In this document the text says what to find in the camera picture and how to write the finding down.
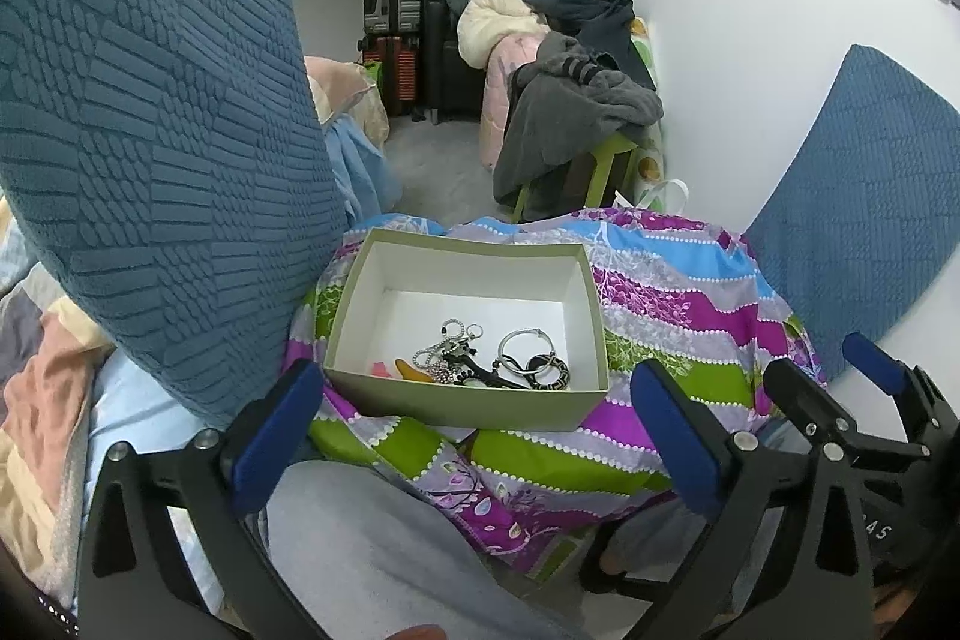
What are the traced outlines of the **pink flower hair clip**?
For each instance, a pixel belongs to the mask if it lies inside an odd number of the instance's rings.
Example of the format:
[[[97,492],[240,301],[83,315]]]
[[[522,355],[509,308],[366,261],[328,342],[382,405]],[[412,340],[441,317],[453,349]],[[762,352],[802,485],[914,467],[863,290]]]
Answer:
[[[387,365],[384,364],[384,362],[375,362],[373,364],[373,367],[371,367],[371,374],[373,374],[375,377],[382,377],[382,378],[392,377],[391,372],[389,372],[389,369],[387,369]]]

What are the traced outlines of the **black white patterned bangle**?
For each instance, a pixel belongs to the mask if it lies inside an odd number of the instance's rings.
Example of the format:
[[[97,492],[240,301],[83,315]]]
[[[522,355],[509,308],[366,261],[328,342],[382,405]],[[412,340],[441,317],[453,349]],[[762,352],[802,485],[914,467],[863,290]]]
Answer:
[[[527,361],[524,378],[532,390],[563,392],[569,386],[569,369],[555,354],[535,354]]]

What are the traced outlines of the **orange gourd pendant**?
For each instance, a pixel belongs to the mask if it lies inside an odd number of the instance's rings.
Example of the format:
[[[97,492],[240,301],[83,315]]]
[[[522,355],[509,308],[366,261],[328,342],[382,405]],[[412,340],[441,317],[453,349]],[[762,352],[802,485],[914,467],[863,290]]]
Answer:
[[[404,359],[395,359],[394,365],[398,375],[404,380],[420,381],[420,383],[433,383],[434,381],[434,378],[430,374],[423,372],[423,370],[416,369],[415,365],[409,364]]]

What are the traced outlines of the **person's grey trouser leg right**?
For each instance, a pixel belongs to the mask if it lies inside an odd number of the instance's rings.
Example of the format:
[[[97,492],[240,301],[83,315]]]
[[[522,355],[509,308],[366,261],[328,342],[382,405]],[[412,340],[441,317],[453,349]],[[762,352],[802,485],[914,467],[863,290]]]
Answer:
[[[630,575],[672,575],[706,528],[703,516],[680,498],[641,510],[626,520],[610,541],[607,564]]]

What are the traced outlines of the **person's grey trouser leg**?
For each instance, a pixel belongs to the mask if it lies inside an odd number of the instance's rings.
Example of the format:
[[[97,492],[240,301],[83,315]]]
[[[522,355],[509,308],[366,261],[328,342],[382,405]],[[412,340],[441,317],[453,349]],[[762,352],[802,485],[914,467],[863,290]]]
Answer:
[[[517,598],[438,510],[370,470],[301,461],[265,510],[275,570],[334,638],[581,638]]]
[[[706,528],[703,516],[680,498],[641,510],[626,520],[610,541],[607,564],[630,575],[672,575]]]

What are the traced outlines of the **blue textured pillow right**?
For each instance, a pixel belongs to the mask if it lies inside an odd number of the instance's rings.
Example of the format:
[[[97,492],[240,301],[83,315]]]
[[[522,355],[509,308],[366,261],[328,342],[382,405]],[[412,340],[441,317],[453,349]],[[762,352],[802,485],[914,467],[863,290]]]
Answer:
[[[844,337],[882,338],[957,248],[957,109],[880,50],[851,47],[745,237],[835,380]]]

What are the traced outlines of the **blue textured pillow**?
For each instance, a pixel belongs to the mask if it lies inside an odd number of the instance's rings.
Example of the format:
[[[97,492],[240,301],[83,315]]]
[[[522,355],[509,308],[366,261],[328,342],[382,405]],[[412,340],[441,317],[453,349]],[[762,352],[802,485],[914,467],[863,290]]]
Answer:
[[[880,50],[851,47],[745,237],[835,380],[844,337],[882,338],[957,248],[957,109]]]
[[[65,292],[217,427],[274,386],[345,230],[291,0],[2,0],[2,185]]]

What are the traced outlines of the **black slipper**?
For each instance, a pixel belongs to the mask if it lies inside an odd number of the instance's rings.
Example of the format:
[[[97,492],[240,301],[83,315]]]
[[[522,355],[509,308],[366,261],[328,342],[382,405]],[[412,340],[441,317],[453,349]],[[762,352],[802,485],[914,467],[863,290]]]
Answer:
[[[579,585],[592,594],[616,594],[628,599],[654,603],[665,593],[665,581],[628,575],[620,565],[607,564],[610,541],[617,531],[613,523],[599,526],[579,567]]]

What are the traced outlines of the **patchwork pastel quilt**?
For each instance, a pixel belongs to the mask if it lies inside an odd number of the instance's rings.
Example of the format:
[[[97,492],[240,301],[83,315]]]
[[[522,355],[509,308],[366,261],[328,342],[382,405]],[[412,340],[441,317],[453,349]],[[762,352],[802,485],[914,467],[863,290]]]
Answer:
[[[91,392],[112,349],[3,205],[2,542],[65,609],[76,591]]]

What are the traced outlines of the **open green cardboard box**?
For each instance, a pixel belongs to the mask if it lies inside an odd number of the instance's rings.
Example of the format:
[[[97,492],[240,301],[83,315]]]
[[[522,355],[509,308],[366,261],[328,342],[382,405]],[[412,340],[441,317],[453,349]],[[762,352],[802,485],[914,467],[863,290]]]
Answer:
[[[516,388],[404,380],[394,360],[427,372],[448,349]],[[568,366],[563,392],[532,390],[535,354]],[[391,378],[375,377],[384,362]],[[485,244],[374,229],[343,283],[322,361],[364,416],[409,416],[462,429],[573,431],[607,395],[604,325],[579,244]]]

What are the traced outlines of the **green plastic stool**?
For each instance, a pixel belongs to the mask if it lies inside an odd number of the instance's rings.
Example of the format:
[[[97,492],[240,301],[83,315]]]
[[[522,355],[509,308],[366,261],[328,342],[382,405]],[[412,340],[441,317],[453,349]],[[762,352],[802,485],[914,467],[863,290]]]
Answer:
[[[631,197],[640,180],[640,162],[640,145],[623,133],[613,133],[596,149],[524,184],[512,208],[512,222],[528,221],[531,206],[551,216],[565,206],[601,208],[612,205],[617,195]]]

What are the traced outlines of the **dark grey hoodie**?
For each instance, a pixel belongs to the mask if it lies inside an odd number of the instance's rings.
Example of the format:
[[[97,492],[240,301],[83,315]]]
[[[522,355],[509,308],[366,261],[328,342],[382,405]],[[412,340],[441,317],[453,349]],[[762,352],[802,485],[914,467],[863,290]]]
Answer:
[[[493,197],[514,202],[532,184],[622,133],[633,142],[664,117],[658,93],[587,52],[578,39],[551,32],[534,62],[509,83],[505,136],[493,169]]]

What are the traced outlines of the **dark navy jacket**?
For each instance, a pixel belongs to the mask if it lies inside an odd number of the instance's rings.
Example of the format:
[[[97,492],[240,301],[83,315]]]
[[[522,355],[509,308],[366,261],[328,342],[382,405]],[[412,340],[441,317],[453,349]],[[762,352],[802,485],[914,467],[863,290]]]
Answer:
[[[631,0],[524,0],[554,31],[571,35],[590,53],[608,55],[631,80],[654,89],[651,73],[631,41]]]

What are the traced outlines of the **red black suitcase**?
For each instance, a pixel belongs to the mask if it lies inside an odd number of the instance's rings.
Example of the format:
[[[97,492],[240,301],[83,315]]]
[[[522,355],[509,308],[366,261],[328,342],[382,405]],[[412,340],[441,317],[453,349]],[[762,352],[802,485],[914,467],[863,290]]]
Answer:
[[[416,99],[416,35],[366,34],[358,42],[361,65],[377,83],[389,117],[413,109]]]

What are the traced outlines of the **cream puffy jacket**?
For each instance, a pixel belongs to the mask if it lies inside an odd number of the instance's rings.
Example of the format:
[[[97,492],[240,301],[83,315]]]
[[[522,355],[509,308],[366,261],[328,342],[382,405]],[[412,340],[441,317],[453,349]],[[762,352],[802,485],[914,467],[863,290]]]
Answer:
[[[470,0],[457,21],[459,55],[469,67],[484,70],[494,47],[508,35],[548,31],[550,26],[524,0]]]

